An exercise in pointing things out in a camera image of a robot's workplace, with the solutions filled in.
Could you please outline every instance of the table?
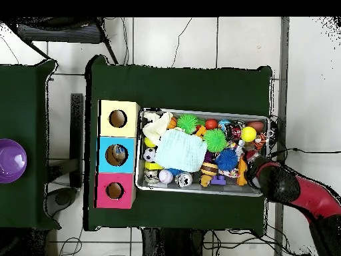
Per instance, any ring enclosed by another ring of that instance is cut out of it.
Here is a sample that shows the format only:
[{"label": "table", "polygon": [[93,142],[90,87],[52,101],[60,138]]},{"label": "table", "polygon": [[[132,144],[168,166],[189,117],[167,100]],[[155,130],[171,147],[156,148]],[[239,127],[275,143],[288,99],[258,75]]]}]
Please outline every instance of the table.
[{"label": "table", "polygon": [[0,65],[0,138],[13,139],[27,153],[27,168],[15,182],[0,184],[0,227],[59,228],[44,211],[47,78],[56,66]]},{"label": "table", "polygon": [[97,55],[86,68],[85,230],[104,227],[254,229],[264,233],[264,197],[137,190],[132,209],[93,208],[97,102],[136,101],[142,107],[269,116],[271,68],[173,69],[107,65]]}]

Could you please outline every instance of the yellow ball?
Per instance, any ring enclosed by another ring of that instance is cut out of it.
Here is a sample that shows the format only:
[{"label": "yellow ball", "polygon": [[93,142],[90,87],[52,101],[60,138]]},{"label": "yellow ball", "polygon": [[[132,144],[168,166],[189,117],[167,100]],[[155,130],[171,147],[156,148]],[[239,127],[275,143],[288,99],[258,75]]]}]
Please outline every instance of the yellow ball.
[{"label": "yellow ball", "polygon": [[256,139],[257,132],[253,127],[245,127],[242,129],[242,140],[245,142],[251,142]]},{"label": "yellow ball", "polygon": [[153,148],[156,146],[153,142],[151,142],[151,140],[148,137],[145,137],[145,145],[150,148]]}]

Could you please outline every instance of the pink box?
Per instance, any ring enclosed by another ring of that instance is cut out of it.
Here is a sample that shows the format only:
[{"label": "pink box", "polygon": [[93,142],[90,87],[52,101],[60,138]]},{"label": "pink box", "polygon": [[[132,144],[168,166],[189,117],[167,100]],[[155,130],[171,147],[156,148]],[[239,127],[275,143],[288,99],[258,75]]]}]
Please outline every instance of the pink box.
[{"label": "pink box", "polygon": [[[130,209],[136,195],[133,176],[131,173],[99,173],[95,208]],[[124,190],[121,198],[112,199],[107,195],[107,186],[111,183],[121,184]]]}]

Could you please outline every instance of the blue box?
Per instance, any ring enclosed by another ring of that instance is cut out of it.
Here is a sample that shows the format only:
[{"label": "blue box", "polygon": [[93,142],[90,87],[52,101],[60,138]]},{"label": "blue box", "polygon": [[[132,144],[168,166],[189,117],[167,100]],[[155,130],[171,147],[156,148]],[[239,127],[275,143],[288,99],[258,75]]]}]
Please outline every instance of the blue box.
[{"label": "blue box", "polygon": [[[128,158],[121,166],[113,166],[105,159],[105,153],[111,145],[122,145],[128,151]],[[136,139],[124,137],[99,138],[99,173],[133,173],[135,169]]]}]

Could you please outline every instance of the purple bowl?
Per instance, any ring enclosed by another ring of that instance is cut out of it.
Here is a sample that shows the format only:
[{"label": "purple bowl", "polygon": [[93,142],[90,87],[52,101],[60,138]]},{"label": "purple bowl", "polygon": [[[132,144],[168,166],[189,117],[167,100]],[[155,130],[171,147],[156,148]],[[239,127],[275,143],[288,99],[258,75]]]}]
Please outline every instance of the purple bowl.
[{"label": "purple bowl", "polygon": [[0,139],[0,183],[12,183],[24,173],[27,156],[24,148],[11,139]]}]

